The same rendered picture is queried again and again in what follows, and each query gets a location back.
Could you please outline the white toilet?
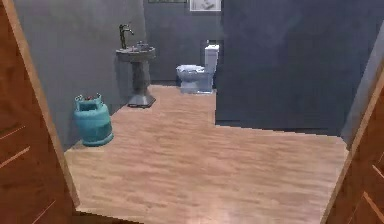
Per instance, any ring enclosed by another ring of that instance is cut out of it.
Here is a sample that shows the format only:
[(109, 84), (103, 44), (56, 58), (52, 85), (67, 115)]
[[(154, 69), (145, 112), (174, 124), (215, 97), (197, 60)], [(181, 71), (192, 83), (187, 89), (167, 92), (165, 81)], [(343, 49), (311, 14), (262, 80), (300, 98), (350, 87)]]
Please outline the white toilet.
[(179, 65), (176, 67), (180, 79), (180, 91), (187, 94), (211, 94), (213, 78), (217, 69), (220, 52), (219, 44), (204, 48), (204, 65)]

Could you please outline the teal gas cylinder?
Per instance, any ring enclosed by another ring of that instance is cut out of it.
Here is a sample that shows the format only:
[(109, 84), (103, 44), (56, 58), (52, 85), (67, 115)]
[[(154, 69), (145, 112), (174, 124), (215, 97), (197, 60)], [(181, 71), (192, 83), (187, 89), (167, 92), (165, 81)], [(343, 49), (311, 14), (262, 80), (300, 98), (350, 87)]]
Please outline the teal gas cylinder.
[(114, 137), (108, 106), (99, 93), (91, 97), (78, 95), (75, 98), (74, 120), (85, 146), (102, 146)]

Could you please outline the dark metal faucet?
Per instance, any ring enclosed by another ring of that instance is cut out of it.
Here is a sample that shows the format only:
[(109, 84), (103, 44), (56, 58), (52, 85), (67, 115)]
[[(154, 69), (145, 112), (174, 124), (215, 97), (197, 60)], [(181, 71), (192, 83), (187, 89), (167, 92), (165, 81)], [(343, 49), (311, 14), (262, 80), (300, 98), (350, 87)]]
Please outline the dark metal faucet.
[(127, 43), (125, 38), (125, 33), (129, 32), (131, 35), (134, 35), (134, 32), (130, 28), (129, 24), (120, 24), (119, 25), (119, 36), (120, 36), (120, 42), (121, 42), (121, 48), (126, 49)]

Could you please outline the white framed picture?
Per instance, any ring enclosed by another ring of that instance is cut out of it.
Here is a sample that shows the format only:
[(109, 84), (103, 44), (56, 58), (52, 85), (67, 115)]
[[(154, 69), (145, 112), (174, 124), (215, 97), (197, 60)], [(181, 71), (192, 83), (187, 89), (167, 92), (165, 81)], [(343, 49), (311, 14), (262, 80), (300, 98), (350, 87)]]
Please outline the white framed picture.
[(189, 8), (192, 12), (219, 12), (221, 0), (189, 0)]

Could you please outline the brown wooden door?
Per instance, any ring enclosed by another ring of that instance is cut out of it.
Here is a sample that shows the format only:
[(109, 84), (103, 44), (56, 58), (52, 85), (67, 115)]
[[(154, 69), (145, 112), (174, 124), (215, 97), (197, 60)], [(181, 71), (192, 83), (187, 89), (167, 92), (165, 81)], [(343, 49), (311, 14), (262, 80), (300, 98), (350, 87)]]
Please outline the brown wooden door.
[(320, 224), (384, 224), (384, 59)]
[(76, 195), (13, 0), (0, 0), (0, 224), (72, 224)]

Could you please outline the grey pedestal sink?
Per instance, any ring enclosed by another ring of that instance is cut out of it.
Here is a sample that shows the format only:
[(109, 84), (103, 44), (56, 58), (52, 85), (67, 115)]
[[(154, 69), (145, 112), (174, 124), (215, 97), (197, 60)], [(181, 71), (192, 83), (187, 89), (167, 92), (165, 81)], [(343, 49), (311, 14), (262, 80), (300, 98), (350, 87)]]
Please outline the grey pedestal sink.
[(142, 41), (116, 51), (119, 61), (131, 64), (133, 92), (127, 106), (131, 108), (149, 108), (156, 99), (148, 91), (150, 75), (145, 73), (144, 66), (156, 57), (156, 49)]

